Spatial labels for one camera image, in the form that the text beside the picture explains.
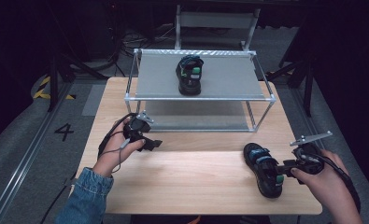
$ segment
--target light wood tabletop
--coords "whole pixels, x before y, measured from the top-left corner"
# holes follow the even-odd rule
[[[99,105],[78,174],[93,167],[100,142],[115,120],[128,111],[124,95],[128,79],[111,77]],[[137,78],[133,78],[135,91]],[[114,174],[107,213],[193,215],[316,215],[321,205],[307,186],[286,177],[282,195],[268,199],[257,188],[255,174],[243,158],[250,142],[271,150],[280,164],[292,160],[295,140],[282,104],[272,106],[256,133],[144,133],[162,140],[153,151],[134,152]],[[263,110],[254,105],[254,114]]]

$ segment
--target yellow and black striped tape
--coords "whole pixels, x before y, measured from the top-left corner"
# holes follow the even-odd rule
[[[35,95],[33,96],[33,99],[36,99],[36,98],[50,99],[50,94],[44,93],[45,87],[47,87],[49,82],[50,82],[50,75],[46,75],[44,79],[42,80],[41,84],[39,85],[38,90],[36,91]],[[75,100],[76,98],[77,96],[73,94],[68,94],[65,97],[66,100]]]

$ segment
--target denim sleeve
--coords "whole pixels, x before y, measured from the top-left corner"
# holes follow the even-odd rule
[[[113,183],[113,178],[84,168],[55,223],[102,223],[106,211],[106,196]]]

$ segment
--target shoe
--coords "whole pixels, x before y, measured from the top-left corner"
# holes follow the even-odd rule
[[[257,176],[260,193],[267,198],[277,198],[282,193],[284,177],[276,171],[277,160],[271,157],[269,150],[255,143],[249,143],[243,149],[245,162]]]
[[[202,66],[204,61],[197,55],[187,55],[176,67],[178,90],[183,95],[198,95],[201,93]]]

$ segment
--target hand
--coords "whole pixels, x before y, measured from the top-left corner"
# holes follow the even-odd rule
[[[122,143],[125,141],[125,137],[123,136],[122,131],[123,131],[123,127],[128,122],[129,120],[125,119],[114,130],[113,135],[108,140],[106,144],[106,148],[103,151],[104,153],[108,151],[112,151],[112,152],[105,153],[99,157],[97,163],[93,166],[93,171],[95,173],[99,175],[103,175],[105,177],[111,177],[112,171],[116,166],[120,165],[120,163],[128,159],[128,157],[134,151],[144,146],[145,141],[144,139],[141,139],[133,143],[129,143],[125,148],[121,150],[117,150],[120,148]]]
[[[321,154],[329,157],[346,174],[348,170],[338,155],[328,150],[321,150]],[[325,205],[334,217],[334,223],[362,223],[356,205],[344,181],[328,164],[316,174],[310,175],[299,169],[291,169],[291,173],[303,181],[318,201]]]

